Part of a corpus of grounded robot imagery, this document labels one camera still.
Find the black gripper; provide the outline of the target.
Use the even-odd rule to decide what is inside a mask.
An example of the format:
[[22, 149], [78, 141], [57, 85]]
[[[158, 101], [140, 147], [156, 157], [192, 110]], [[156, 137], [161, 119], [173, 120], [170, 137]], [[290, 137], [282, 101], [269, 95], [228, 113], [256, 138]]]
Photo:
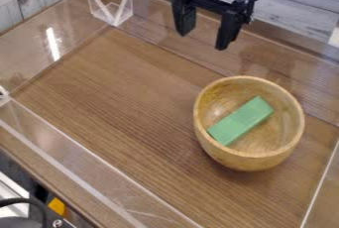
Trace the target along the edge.
[[254, 2], [257, 0], [170, 0], [174, 27], [181, 37], [196, 27], [196, 7], [216, 14], [222, 14], [214, 48], [222, 51], [237, 38], [242, 20], [253, 20]]

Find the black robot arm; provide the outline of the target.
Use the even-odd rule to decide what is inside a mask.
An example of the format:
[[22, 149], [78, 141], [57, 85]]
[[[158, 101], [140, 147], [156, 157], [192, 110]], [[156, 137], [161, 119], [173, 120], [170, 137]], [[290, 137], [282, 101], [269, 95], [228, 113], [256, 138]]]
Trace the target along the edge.
[[240, 33], [242, 24], [253, 20], [254, 2], [257, 0], [170, 0], [174, 28], [185, 37], [196, 28], [197, 9], [217, 14], [221, 17], [214, 49], [228, 48]]

